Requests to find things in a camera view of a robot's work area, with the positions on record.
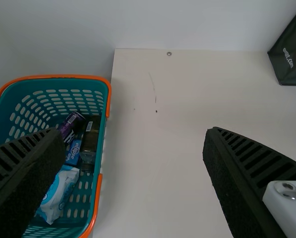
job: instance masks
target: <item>black mark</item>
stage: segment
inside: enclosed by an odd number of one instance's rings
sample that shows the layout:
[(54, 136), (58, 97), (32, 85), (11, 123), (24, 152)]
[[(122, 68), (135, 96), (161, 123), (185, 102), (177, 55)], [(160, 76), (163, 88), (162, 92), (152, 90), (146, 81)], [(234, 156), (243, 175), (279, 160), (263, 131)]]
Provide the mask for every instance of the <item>black mark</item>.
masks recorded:
[(157, 95), (156, 95), (156, 90), (155, 90), (155, 88), (154, 88), (154, 83), (153, 83), (153, 79), (152, 79), (152, 77), (151, 77), (151, 74), (150, 74), (150, 72), (148, 72), (148, 74), (149, 74), (149, 77), (150, 77), (150, 80), (151, 80), (151, 83), (152, 83), (152, 86), (153, 86), (153, 92), (154, 92), (154, 103), (157, 103)]

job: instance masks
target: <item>blue package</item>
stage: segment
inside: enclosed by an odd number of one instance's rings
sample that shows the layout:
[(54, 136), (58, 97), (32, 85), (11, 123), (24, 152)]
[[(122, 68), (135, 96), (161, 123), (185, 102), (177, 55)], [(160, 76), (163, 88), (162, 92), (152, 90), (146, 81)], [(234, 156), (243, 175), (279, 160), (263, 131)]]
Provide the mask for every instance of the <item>blue package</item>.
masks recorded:
[(63, 165), (55, 180), (45, 194), (37, 215), (50, 225), (60, 216), (73, 188), (78, 180), (79, 169)]
[(76, 166), (79, 159), (79, 149), (82, 144), (81, 139), (74, 139), (69, 146), (69, 151), (67, 152), (65, 164)]

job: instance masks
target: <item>white wall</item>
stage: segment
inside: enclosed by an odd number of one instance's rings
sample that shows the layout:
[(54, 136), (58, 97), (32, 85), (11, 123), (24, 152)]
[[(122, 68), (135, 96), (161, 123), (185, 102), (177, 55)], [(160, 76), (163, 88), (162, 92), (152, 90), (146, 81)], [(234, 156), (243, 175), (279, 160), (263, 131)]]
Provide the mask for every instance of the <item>white wall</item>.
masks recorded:
[(0, 88), (4, 83), (32, 72), (0, 27)]
[(267, 51), (296, 0), (0, 0), (0, 25), (34, 73), (110, 77), (114, 48)]

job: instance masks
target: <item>screw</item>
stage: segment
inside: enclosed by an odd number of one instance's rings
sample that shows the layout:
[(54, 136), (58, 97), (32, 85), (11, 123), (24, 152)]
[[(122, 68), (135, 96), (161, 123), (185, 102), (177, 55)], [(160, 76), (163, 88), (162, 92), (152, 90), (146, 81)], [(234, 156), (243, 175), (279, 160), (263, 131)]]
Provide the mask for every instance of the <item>screw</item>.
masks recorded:
[(296, 187), (287, 181), (277, 181), (274, 183), (275, 190), (283, 197), (296, 200)]

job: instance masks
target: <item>bottle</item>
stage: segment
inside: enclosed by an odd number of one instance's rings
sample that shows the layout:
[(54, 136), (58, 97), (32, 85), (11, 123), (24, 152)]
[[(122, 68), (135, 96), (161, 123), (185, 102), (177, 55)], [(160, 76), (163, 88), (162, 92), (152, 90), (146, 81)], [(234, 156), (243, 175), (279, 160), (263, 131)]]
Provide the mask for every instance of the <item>bottle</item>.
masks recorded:
[(86, 173), (93, 173), (95, 169), (100, 121), (101, 116), (91, 116), (84, 132), (79, 155), (82, 159), (81, 170)]

